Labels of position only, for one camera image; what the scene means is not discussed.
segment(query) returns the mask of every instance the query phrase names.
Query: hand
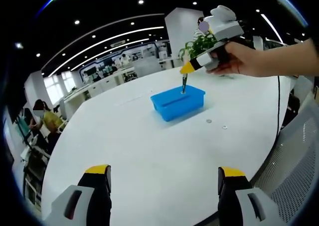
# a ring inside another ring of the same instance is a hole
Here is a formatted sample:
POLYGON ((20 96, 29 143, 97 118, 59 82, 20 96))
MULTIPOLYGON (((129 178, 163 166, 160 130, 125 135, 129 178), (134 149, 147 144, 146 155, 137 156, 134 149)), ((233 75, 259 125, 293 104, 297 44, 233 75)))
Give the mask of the hand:
POLYGON ((263 66, 261 60, 263 51, 254 50, 235 42, 226 44, 225 49, 230 54, 230 61, 220 64, 217 68, 207 71, 207 73, 269 76, 267 67, 263 66))

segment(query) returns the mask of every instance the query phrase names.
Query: blue box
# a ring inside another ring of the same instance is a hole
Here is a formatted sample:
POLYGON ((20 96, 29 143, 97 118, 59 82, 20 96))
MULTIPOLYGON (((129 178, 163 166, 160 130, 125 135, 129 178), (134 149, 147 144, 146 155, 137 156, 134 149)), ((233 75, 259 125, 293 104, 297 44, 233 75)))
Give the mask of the blue box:
POLYGON ((194 111, 204 105, 205 91, 186 85, 182 94, 182 86, 151 96, 154 108, 165 121, 194 111))

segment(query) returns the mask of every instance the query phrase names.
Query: office chair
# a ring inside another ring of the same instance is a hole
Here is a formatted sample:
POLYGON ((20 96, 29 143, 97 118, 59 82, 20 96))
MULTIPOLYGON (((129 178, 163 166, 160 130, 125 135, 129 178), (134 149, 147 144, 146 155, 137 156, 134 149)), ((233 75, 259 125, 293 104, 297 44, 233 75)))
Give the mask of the office chair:
POLYGON ((280 132, 251 183, 278 205, 285 222, 298 224, 319 186, 319 107, 314 100, 280 132))

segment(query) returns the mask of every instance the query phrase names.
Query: white tabletop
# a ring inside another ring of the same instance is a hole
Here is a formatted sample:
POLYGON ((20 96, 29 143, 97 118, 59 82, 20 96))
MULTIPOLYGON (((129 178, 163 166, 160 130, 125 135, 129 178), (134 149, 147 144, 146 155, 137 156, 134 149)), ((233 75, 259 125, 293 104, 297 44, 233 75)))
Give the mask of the white tabletop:
MULTIPOLYGON (((188 84, 206 91, 204 108, 171 122, 155 112, 150 97, 180 86, 179 68, 84 102, 49 161, 42 217, 86 169, 100 164, 112 167, 111 226, 192 226, 215 213, 218 167, 238 168, 250 180, 277 131, 277 77, 234 77, 206 74, 204 69, 190 74, 188 84)), ((280 78, 281 125, 291 80, 280 78)))

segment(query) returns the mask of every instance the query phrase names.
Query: cable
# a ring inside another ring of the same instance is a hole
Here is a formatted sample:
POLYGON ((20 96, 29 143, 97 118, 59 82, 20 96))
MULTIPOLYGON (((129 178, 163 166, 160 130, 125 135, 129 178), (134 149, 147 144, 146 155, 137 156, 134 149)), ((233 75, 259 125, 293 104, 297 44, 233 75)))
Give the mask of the cable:
POLYGON ((280 113, 280 78, 279 76, 277 76, 277 78, 278 78, 278 114, 277 114, 277 135, 276 135, 275 143, 279 135, 279 113, 280 113))

